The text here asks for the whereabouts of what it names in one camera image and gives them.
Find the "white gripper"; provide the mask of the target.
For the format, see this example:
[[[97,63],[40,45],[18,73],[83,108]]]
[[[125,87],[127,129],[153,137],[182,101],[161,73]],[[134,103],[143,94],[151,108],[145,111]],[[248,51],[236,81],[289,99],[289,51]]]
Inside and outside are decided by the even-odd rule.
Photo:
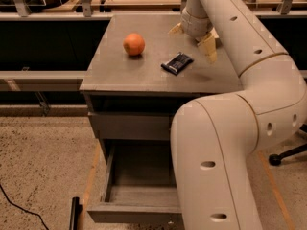
[[[186,33],[199,41],[198,48],[206,57],[209,63],[217,60],[216,40],[210,32],[213,29],[206,11],[204,9],[193,10],[184,8],[181,14],[180,23],[176,24],[169,32],[169,35]]]

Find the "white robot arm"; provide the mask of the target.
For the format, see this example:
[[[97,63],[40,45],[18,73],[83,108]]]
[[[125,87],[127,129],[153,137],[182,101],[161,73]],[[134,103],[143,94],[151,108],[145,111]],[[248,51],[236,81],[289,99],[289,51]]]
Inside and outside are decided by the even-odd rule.
[[[185,230],[262,230],[246,157],[306,121],[306,83],[294,61],[242,0],[187,0],[193,38],[216,30],[242,90],[197,98],[176,113],[171,153]]]

